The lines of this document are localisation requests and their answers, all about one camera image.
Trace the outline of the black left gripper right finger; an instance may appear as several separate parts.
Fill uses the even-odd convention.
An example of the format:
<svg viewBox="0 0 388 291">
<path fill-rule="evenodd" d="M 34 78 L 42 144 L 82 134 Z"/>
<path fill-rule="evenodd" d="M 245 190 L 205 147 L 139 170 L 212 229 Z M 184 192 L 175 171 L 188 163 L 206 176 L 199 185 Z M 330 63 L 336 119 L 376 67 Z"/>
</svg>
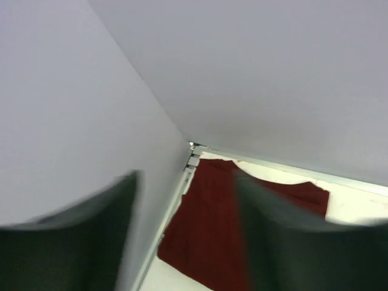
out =
<svg viewBox="0 0 388 291">
<path fill-rule="evenodd" d="M 336 224 L 235 174 L 254 290 L 386 290 L 387 222 Z"/>
</svg>

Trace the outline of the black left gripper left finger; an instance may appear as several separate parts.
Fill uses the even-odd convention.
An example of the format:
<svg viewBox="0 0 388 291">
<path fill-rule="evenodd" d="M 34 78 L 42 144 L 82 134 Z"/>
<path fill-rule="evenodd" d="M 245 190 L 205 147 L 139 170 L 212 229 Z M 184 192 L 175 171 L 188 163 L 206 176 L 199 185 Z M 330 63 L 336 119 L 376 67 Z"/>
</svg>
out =
<svg viewBox="0 0 388 291">
<path fill-rule="evenodd" d="M 39 220 L 1 226 L 1 290 L 114 290 L 140 172 Z"/>
</svg>

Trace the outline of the dark red t-shirt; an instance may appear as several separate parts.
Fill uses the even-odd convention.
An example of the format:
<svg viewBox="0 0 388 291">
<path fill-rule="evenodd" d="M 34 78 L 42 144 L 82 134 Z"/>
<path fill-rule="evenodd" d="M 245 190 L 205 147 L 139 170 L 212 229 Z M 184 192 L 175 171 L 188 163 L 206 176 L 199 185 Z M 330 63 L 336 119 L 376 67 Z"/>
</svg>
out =
<svg viewBox="0 0 388 291">
<path fill-rule="evenodd" d="M 274 290 L 267 256 L 250 271 L 236 208 L 234 173 L 222 159 L 200 160 L 189 190 L 167 226 L 158 258 L 212 290 Z"/>
</svg>

